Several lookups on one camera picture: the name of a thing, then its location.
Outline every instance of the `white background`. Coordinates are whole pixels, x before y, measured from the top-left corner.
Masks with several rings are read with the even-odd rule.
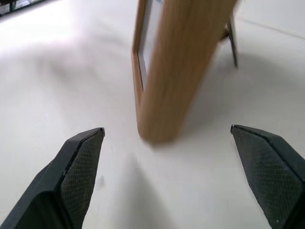
[[[67,138],[102,126],[84,229],[269,229],[230,126],[281,135],[305,156],[305,41],[248,22],[302,36],[304,4],[240,6],[240,68],[229,43],[219,45],[180,138],[163,146],[136,128],[136,7],[62,0],[0,24],[0,222]]]

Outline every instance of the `wooden picture frame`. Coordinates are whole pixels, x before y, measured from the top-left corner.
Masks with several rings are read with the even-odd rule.
[[[138,4],[133,84],[139,135],[148,142],[161,143],[178,136],[237,0],[163,0],[143,90],[138,52],[148,1],[139,0]]]

